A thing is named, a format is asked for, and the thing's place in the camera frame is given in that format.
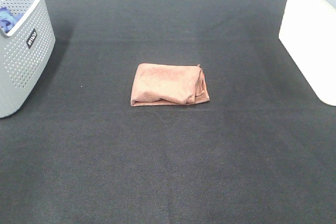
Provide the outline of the white woven laundry basket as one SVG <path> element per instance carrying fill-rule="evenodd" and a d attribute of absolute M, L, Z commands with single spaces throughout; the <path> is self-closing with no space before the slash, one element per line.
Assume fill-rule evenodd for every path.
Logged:
<path fill-rule="evenodd" d="M 325 104 L 335 105 L 335 0 L 287 0 L 279 39 Z"/>

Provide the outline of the black felt table mat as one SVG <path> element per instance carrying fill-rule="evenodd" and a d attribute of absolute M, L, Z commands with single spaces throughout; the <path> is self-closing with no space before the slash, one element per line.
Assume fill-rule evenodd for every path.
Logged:
<path fill-rule="evenodd" d="M 278 39 L 286 0 L 45 1 L 1 223 L 335 223 L 335 108 Z M 142 63 L 199 65 L 209 101 L 131 106 Z"/>

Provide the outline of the orange-brown microfibre towel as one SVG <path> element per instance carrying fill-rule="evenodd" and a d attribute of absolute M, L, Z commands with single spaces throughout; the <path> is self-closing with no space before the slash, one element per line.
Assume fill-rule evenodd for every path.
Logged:
<path fill-rule="evenodd" d="M 205 75 L 199 66 L 142 63 L 131 92 L 131 106 L 193 105 L 209 101 Z"/>

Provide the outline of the grey perforated laundry basket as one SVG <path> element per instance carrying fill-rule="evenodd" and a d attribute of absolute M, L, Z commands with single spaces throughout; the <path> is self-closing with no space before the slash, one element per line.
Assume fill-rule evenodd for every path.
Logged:
<path fill-rule="evenodd" d="M 23 14 L 8 32 L 1 29 L 1 117 L 24 104 L 55 45 L 45 0 L 1 0 L 13 15 Z"/>

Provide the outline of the blue cloth in basket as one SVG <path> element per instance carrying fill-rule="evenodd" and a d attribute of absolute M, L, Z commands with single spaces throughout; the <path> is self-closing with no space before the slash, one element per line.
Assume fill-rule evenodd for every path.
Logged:
<path fill-rule="evenodd" d="M 13 15 L 7 7 L 1 8 L 1 29 L 8 33 L 22 18 L 23 14 Z"/>

